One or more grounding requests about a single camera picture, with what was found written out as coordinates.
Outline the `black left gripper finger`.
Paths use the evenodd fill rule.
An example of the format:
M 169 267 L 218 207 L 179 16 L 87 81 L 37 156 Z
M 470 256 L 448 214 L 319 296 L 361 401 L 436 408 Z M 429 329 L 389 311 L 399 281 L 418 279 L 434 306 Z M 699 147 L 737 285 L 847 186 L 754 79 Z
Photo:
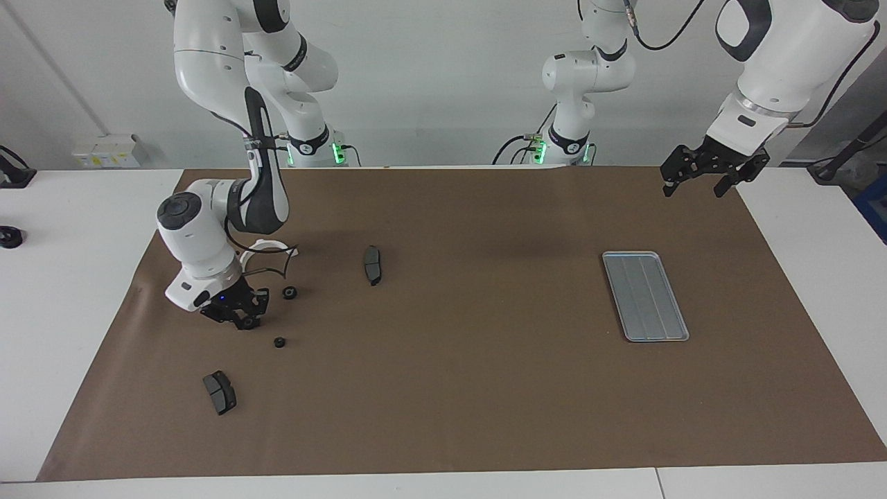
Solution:
M 694 171 L 696 164 L 696 151 L 684 145 L 679 145 L 669 154 L 660 167 L 663 180 L 662 192 L 665 197 L 671 197 L 679 184 L 696 177 Z
M 742 170 L 732 170 L 723 177 L 714 186 L 714 195 L 722 198 L 730 189 L 738 184 L 746 181 L 746 174 Z

